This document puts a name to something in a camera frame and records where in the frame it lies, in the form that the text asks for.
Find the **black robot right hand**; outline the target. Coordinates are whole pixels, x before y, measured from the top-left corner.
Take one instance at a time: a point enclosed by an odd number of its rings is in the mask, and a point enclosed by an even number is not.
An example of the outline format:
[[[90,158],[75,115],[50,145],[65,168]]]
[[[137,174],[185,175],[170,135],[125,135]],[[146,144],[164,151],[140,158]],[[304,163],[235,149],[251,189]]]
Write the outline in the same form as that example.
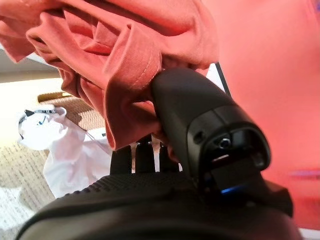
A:
[[[58,198],[19,240],[300,240],[288,190],[264,180],[271,150],[234,100],[188,68],[151,82],[181,172],[111,174]]]

